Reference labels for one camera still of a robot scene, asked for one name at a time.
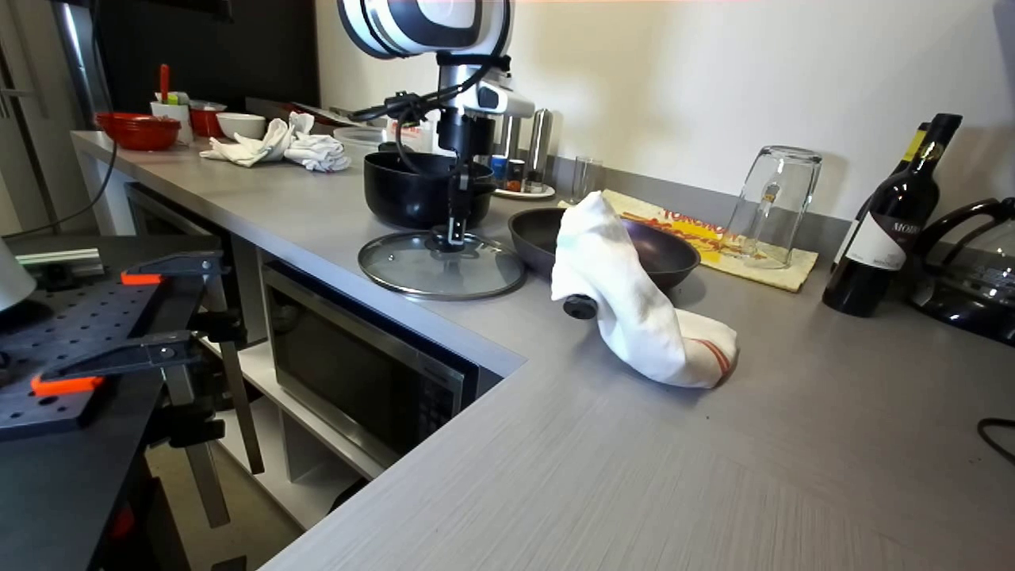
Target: black pot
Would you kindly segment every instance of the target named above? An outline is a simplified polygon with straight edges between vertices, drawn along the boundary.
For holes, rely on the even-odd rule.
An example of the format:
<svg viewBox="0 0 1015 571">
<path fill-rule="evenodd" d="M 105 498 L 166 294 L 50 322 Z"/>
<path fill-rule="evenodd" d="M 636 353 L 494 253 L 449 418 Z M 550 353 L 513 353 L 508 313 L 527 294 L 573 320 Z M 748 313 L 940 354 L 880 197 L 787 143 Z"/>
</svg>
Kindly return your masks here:
<svg viewBox="0 0 1015 571">
<path fill-rule="evenodd" d="M 512 216 L 512 242 L 518 258 L 543 279 L 552 276 L 565 209 L 527 209 Z M 698 266 L 698 250 L 661 227 L 626 220 L 644 271 L 671 290 Z"/>
<path fill-rule="evenodd" d="M 454 185 L 454 157 L 411 153 L 412 170 L 399 153 L 373 153 L 366 157 L 366 192 L 373 212 L 386 224 L 436 227 L 449 223 L 449 190 Z M 469 224 L 478 224 L 488 212 L 494 185 L 481 168 L 472 176 Z"/>
</svg>

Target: red cup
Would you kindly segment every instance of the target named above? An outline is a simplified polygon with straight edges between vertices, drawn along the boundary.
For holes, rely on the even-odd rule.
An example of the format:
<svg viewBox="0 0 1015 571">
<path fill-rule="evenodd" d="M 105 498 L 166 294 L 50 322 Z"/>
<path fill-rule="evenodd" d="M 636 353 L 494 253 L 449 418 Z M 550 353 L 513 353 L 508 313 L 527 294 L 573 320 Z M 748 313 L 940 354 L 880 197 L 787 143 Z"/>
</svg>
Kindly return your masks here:
<svg viewBox="0 0 1015 571">
<path fill-rule="evenodd" d="M 226 104 L 215 101 L 192 101 L 192 131 L 197 137 L 226 137 L 219 127 L 219 110 L 226 110 Z"/>
</svg>

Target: cable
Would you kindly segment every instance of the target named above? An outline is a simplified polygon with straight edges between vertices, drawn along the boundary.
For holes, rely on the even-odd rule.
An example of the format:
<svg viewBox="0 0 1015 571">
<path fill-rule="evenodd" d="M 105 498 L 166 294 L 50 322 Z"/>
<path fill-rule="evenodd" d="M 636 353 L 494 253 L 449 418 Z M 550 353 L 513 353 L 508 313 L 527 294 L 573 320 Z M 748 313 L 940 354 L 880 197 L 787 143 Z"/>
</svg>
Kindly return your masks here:
<svg viewBox="0 0 1015 571">
<path fill-rule="evenodd" d="M 989 429 L 1009 429 L 1015 430 L 1015 418 L 980 418 L 977 420 L 977 435 L 988 442 L 988 447 L 993 447 L 997 454 L 1002 454 L 1009 462 L 1015 462 L 1015 451 L 1002 447 Z"/>
<path fill-rule="evenodd" d="M 122 146 L 115 143 L 115 148 L 109 153 L 109 166 L 105 166 L 102 185 L 98 185 L 97 197 L 92 197 L 87 206 L 80 206 L 80 209 L 74 209 L 74 212 L 47 223 L 47 224 L 22 227 L 22 232 L 2 235 L 2 238 L 54 232 L 54 227 L 61 227 L 64 223 L 71 223 L 71 220 L 97 209 L 97 206 L 102 203 L 105 190 L 109 190 L 109 180 L 115 176 L 119 154 L 122 154 Z"/>
</svg>

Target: lid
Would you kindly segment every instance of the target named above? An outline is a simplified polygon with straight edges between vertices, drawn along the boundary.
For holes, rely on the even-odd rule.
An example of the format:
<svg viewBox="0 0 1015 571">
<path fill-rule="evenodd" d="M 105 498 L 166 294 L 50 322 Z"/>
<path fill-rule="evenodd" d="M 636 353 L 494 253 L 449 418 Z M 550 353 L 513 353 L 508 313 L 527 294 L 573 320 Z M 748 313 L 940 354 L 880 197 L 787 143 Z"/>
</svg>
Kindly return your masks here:
<svg viewBox="0 0 1015 571">
<path fill-rule="evenodd" d="M 512 242 L 469 238 L 443 246 L 437 232 L 383 235 L 358 250 L 358 266 L 378 284 L 423 297 L 492 297 L 527 279 Z"/>
</svg>

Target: white cloth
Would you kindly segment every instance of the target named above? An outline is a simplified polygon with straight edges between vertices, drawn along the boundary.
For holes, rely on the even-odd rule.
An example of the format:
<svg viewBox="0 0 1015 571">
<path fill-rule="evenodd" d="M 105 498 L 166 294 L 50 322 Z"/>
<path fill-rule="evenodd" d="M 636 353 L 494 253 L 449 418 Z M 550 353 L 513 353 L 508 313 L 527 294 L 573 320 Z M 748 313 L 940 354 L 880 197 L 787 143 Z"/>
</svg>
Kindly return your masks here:
<svg viewBox="0 0 1015 571">
<path fill-rule="evenodd" d="M 210 139 L 212 148 L 202 157 L 263 166 L 263 161 L 300 161 L 309 170 L 345 170 L 354 157 L 337 137 L 311 134 L 313 113 L 293 110 L 288 119 L 274 118 L 259 139 L 234 137 L 234 143 Z"/>
<path fill-rule="evenodd" d="M 569 294 L 591 294 L 604 342 L 656 385 L 716 388 L 736 363 L 736 330 L 671 303 L 604 192 L 562 220 L 552 301 Z"/>
</svg>

